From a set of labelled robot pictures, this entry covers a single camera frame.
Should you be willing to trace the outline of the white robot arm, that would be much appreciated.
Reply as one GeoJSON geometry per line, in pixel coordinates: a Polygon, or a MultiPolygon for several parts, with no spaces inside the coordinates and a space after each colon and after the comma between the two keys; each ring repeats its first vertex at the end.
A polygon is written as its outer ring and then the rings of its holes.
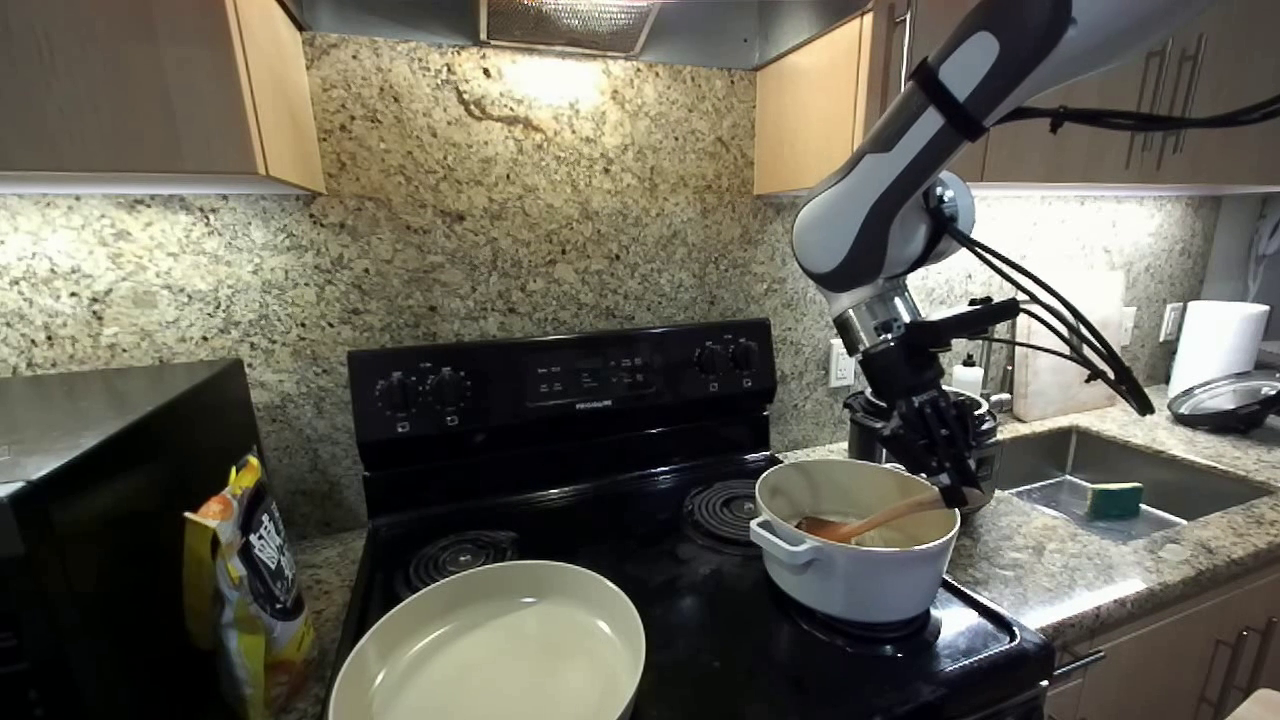
{"type": "Polygon", "coordinates": [[[996,125],[1030,121],[1032,96],[1124,62],[1207,6],[975,0],[796,212],[792,260],[868,380],[851,420],[933,482],[950,510],[973,510],[985,482],[975,405],[945,387],[939,353],[1021,314],[1018,302],[991,302],[926,322],[910,306],[916,268],[975,248],[973,189],[950,162],[996,125]]]}

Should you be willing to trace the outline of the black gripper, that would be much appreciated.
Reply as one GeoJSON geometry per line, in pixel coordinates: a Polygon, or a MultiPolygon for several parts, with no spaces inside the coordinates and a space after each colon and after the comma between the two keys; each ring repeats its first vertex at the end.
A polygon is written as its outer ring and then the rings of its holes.
{"type": "MultiPolygon", "coordinates": [[[[1014,322],[1021,314],[1018,302],[985,302],[952,315],[936,322],[910,322],[901,332],[887,332],[878,340],[863,357],[863,380],[878,400],[910,400],[945,387],[945,366],[939,357],[958,340],[979,340],[996,326],[1014,322]]],[[[996,439],[996,416],[985,400],[965,398],[959,400],[959,445],[965,445],[965,482],[952,477],[952,445],[939,437],[922,439],[922,471],[936,483],[939,501],[950,510],[965,506],[965,491],[979,491],[987,465],[991,465],[991,439],[996,439]]]]}

